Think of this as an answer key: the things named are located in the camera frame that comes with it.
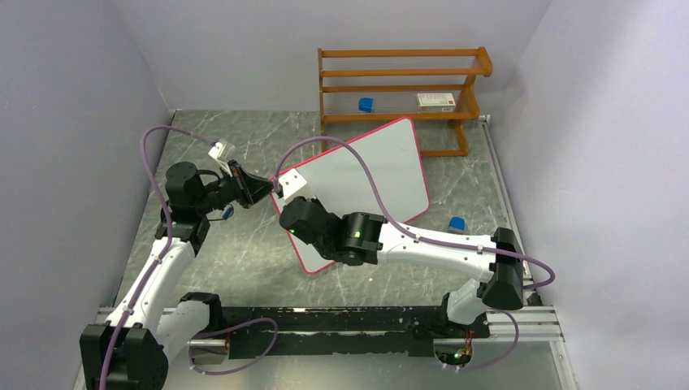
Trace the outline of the pink framed whiteboard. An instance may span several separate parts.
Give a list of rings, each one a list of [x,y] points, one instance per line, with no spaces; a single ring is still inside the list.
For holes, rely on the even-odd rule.
[[[389,213],[405,224],[424,214],[430,197],[414,122],[396,119],[296,164],[285,164],[279,176],[297,169],[313,196],[338,217],[353,212]],[[278,212],[286,205],[273,194]]]

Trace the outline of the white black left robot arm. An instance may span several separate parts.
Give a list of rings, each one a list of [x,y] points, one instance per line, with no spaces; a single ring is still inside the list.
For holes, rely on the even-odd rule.
[[[87,389],[160,389],[189,340],[222,332],[225,315],[216,294],[190,292],[171,314],[164,313],[165,305],[206,239],[208,215],[233,202],[248,209],[267,197],[273,184],[234,160],[206,184],[202,177],[209,174],[191,162],[167,169],[167,199],[144,268],[107,319],[88,325],[80,336]]]

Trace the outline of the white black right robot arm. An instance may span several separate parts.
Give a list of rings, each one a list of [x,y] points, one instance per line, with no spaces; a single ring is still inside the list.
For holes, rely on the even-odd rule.
[[[491,236],[458,236],[380,214],[358,211],[339,217],[304,197],[284,206],[279,225],[328,261],[352,267],[407,263],[463,273],[468,281],[449,293],[438,316],[447,336],[459,336],[489,309],[524,306],[522,260],[507,228]]]

